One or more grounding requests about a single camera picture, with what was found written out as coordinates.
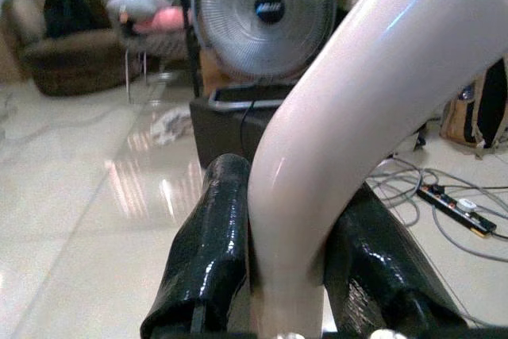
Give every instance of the black bag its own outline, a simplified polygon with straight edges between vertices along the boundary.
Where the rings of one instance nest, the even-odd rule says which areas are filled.
[[[98,27],[86,0],[45,0],[44,19],[53,39]]]
[[[496,148],[508,127],[507,57],[465,87],[444,109],[441,136],[476,148]]]

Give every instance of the white tiled floor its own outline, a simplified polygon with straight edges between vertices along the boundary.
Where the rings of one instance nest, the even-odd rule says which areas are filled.
[[[129,105],[123,88],[76,98],[46,98],[31,83],[0,88],[0,97],[10,93],[16,110],[2,122],[8,139],[0,143],[0,338],[138,337],[202,178],[192,137],[158,146],[149,127],[188,102],[191,88],[170,89],[173,103],[159,106]],[[435,134],[404,157],[476,183],[508,183],[508,153],[477,160]],[[508,193],[497,195],[508,202]],[[417,203],[421,220],[411,232],[458,305],[508,325],[508,265],[451,246]],[[410,208],[397,212],[411,218]],[[464,245],[508,257],[508,242],[439,218]],[[508,233],[508,222],[496,222]]]

